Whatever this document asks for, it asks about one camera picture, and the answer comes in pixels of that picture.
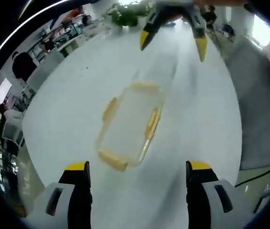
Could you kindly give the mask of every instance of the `white table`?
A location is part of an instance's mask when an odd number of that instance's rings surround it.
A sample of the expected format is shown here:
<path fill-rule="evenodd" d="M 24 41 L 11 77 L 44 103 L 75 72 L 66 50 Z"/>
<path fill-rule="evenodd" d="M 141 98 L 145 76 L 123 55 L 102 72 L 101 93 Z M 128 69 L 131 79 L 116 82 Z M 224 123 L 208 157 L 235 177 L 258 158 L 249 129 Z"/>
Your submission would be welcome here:
<path fill-rule="evenodd" d="M 94 37 L 51 73 L 25 114 L 25 141 L 44 185 L 57 182 L 68 164 L 90 161 L 94 229 L 187 228 L 186 160 L 204 160 L 220 179 L 237 180 L 242 130 L 233 83 L 210 41 L 199 62 L 185 26 L 162 29 L 143 52 L 139 32 Z M 180 41 L 179 63 L 156 136 L 140 166 L 114 171 L 94 147 L 102 113 L 173 39 Z"/>

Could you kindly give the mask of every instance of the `chair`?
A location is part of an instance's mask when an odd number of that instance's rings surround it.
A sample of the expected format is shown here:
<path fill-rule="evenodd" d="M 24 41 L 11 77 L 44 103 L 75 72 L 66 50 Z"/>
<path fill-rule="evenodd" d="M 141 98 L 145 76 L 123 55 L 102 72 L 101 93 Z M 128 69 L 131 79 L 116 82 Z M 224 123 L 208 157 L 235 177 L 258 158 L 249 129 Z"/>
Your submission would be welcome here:
<path fill-rule="evenodd" d="M 8 122 L 5 123 L 5 126 L 3 128 L 2 138 L 12 141 L 18 146 L 18 148 L 22 147 L 25 142 L 22 130 Z"/>

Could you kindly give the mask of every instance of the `black cable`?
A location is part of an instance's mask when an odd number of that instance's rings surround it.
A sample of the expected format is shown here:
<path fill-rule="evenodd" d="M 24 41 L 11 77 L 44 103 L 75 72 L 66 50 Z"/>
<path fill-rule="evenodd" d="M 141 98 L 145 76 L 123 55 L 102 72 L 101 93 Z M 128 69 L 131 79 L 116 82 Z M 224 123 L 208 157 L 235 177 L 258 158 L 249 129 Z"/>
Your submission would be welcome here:
<path fill-rule="evenodd" d="M 256 177 L 253 177 L 253 178 L 251 178 L 251 179 L 245 180 L 245 181 L 243 181 L 243 182 L 241 182 L 241 183 L 235 185 L 235 187 L 239 187 L 240 185 L 243 185 L 243 184 L 245 184 L 245 183 L 248 183 L 248 182 L 250 182 L 250 181 L 252 181 L 252 180 L 256 180 L 256 179 L 258 179 L 258 178 L 260 178 L 260 177 L 263 177 L 263 176 L 265 176 L 265 175 L 267 175 L 267 174 L 269 174 L 269 173 L 270 173 L 270 170 L 268 170 L 268 171 L 266 171 L 265 173 L 262 173 L 262 174 L 260 174 L 260 175 L 258 175 L 258 176 L 256 176 Z"/>

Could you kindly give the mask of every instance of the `plastic container lid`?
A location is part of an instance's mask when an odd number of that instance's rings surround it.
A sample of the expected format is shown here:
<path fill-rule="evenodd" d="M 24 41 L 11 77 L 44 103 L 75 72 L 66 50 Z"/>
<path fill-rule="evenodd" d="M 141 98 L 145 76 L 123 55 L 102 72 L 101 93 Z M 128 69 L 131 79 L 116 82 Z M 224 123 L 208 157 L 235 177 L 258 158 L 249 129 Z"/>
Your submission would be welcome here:
<path fill-rule="evenodd" d="M 151 144 L 176 72 L 176 55 L 161 53 L 104 111 L 97 152 L 112 168 L 139 165 Z"/>

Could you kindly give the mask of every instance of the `person's hair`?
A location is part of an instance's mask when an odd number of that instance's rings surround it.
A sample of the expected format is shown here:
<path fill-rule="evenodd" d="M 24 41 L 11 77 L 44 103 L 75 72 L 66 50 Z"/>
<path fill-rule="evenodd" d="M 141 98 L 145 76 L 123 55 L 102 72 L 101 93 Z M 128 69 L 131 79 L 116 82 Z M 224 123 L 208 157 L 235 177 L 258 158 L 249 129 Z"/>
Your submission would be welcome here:
<path fill-rule="evenodd" d="M 88 25 L 87 22 L 88 22 L 88 20 L 89 20 L 90 18 L 92 18 L 90 15 L 85 14 L 85 15 L 82 17 L 82 24 L 83 24 L 84 26 L 87 26 L 87 25 Z"/>
<path fill-rule="evenodd" d="M 14 57 L 15 57 L 17 54 L 19 54 L 19 52 L 18 52 L 18 51 L 15 51 L 15 52 L 12 54 L 12 59 L 14 59 Z"/>
<path fill-rule="evenodd" d="M 5 113 L 5 111 L 7 110 L 6 106 L 4 104 L 0 105 L 0 113 L 3 115 L 3 113 Z"/>
<path fill-rule="evenodd" d="M 215 11 L 216 10 L 216 7 L 214 7 L 214 6 L 208 6 L 208 9 L 210 10 L 210 11 Z"/>

